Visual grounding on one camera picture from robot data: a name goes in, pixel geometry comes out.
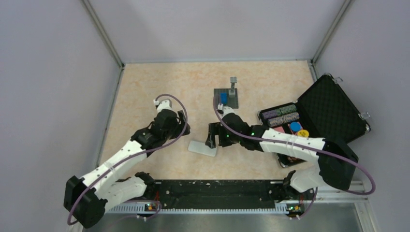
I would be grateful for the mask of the blue lego brick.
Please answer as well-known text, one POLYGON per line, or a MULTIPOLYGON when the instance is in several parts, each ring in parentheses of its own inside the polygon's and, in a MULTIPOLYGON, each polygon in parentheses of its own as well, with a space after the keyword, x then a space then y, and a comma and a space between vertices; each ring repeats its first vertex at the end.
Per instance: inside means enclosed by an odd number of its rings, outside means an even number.
POLYGON ((228 104, 228 94, 226 92, 220 93, 220 104, 223 104, 223 105, 228 104))

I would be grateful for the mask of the grey lego baseplate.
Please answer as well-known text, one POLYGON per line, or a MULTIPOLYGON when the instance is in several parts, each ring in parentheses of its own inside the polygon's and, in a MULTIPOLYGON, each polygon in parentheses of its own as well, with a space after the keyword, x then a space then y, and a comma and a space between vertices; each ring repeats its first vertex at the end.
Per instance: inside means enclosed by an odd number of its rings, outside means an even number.
POLYGON ((234 94, 230 94, 229 88, 215 88, 214 95, 217 97, 218 104, 223 104, 233 109, 239 108, 237 88, 234 89, 234 94))

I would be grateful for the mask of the white remote control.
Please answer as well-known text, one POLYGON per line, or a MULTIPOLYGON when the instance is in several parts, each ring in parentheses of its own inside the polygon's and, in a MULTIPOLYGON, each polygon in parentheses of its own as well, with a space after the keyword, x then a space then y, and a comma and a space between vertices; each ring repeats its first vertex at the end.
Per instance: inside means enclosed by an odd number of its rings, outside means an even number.
POLYGON ((205 143, 198 141, 190 141, 188 151, 209 157, 215 157, 217 154, 216 148, 210 148, 205 143))

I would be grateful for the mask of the yellow dealer button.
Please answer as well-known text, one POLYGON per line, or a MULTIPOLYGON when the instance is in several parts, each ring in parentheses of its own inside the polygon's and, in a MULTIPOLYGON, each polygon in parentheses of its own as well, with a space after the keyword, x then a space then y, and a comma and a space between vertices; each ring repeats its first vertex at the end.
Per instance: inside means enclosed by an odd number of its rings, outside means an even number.
POLYGON ((309 137, 309 131, 308 130, 300 130, 300 131, 297 132, 297 136, 309 137))

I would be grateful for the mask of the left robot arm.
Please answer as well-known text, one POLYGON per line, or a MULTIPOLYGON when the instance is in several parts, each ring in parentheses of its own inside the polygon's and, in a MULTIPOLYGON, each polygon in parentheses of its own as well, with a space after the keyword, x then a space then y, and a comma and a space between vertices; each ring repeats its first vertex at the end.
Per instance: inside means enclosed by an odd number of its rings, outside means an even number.
POLYGON ((146 173, 122 176, 154 151, 189 134, 186 109, 160 110, 148 127, 137 130, 125 145, 90 173, 72 176, 66 183, 63 206, 69 211, 68 224, 90 228, 113 207, 132 198, 151 199, 155 194, 152 179, 146 173))

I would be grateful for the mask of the blue round chip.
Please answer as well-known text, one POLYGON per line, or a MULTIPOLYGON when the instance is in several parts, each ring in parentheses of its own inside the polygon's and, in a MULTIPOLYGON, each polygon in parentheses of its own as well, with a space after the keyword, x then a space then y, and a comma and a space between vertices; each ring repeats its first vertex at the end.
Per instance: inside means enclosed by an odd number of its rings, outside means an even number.
POLYGON ((292 132, 299 132, 302 129, 302 126, 299 122, 292 122, 289 125, 292 132))

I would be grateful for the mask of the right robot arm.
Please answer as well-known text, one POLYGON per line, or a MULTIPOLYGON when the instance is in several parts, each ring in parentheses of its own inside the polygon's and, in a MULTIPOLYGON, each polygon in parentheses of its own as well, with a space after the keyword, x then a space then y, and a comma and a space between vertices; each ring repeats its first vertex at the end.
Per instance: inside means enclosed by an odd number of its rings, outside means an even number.
POLYGON ((339 138, 306 138, 263 125, 250 126, 236 113, 225 114, 220 122, 208 125, 207 147, 234 144, 250 151, 278 153, 313 163, 310 168, 290 172, 284 179, 283 192, 289 199, 325 185, 349 190, 358 162, 357 155, 339 138))

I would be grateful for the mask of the grey lego tower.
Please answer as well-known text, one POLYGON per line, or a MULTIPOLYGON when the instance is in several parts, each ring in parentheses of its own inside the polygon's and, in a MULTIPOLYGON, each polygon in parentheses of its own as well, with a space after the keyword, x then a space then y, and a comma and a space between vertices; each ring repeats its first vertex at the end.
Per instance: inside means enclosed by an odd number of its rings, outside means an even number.
POLYGON ((229 97, 234 98, 236 96, 235 84, 237 83, 237 77, 232 76, 230 77, 230 89, 229 89, 229 97))

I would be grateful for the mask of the black poker chip case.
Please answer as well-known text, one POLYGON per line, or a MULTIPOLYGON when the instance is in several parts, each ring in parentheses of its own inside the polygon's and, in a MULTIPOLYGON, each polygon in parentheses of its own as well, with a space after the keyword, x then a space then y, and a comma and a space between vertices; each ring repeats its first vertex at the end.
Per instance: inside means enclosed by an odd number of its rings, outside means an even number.
POLYGON ((283 127, 292 132, 289 125, 299 122, 309 137, 340 138, 350 143, 369 133, 371 127, 340 86, 340 78, 323 74, 297 100, 260 110, 258 119, 270 128, 283 127))

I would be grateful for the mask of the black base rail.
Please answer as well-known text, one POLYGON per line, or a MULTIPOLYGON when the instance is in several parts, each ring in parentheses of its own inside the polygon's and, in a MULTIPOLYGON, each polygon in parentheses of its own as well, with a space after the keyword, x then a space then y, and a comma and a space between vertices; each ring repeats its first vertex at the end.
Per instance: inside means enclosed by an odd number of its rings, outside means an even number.
POLYGON ((144 197, 164 209, 270 209, 285 200, 300 199, 277 180, 157 180, 144 197))

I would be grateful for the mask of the pink card deck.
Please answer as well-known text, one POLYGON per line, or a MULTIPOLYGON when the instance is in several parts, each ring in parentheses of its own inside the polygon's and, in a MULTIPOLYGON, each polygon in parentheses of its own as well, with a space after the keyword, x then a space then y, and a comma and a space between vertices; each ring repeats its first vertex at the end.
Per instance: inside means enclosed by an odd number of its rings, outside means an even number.
POLYGON ((275 127, 275 128, 273 128, 273 129, 276 130, 276 131, 278 131, 278 132, 281 132, 281 133, 284 133, 284 132, 285 132, 285 130, 284 130, 283 127, 275 127))

